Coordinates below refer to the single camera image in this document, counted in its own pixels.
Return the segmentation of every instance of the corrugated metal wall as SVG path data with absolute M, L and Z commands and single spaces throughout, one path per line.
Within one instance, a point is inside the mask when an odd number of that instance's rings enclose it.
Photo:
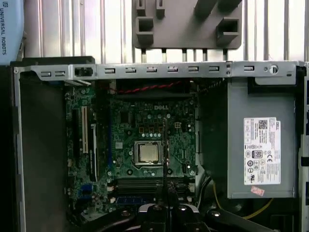
M 132 48 L 131 0 L 26 0 L 25 56 L 93 56 L 97 63 L 309 60 L 309 0 L 243 3 L 237 50 L 141 51 Z

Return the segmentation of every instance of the white label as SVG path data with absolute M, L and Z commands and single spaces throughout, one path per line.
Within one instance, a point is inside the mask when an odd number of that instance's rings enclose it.
M 281 123 L 275 117 L 244 118 L 244 184 L 281 182 Z

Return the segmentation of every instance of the yellow cable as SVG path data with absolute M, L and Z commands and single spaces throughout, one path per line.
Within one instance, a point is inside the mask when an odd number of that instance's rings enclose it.
M 215 183 L 213 183 L 213 193 L 214 193 L 214 197 L 216 199 L 218 207 L 220 209 L 223 209 L 222 206 L 220 205 L 219 201 L 218 201 L 217 192 L 216 192 L 216 184 Z M 252 214 L 250 214 L 248 216 L 244 216 L 242 218 L 244 218 L 244 219 L 251 219 L 251 218 L 255 217 L 256 215 L 262 213 L 264 210 L 266 210 L 270 206 L 270 204 L 272 203 L 273 200 L 274 200 L 273 198 L 270 199 L 269 202 L 266 205 L 264 205 L 262 208 L 260 208 L 259 210 L 255 211 L 254 213 L 252 213 Z

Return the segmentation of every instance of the dell logo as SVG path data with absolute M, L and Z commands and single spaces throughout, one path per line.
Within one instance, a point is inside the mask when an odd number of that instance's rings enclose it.
M 155 105 L 154 109 L 155 110 L 168 110 L 169 107 L 167 105 Z

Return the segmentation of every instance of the barcode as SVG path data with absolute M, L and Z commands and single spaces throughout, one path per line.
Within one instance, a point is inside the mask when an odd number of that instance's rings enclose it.
M 259 120 L 259 130 L 267 129 L 267 120 Z

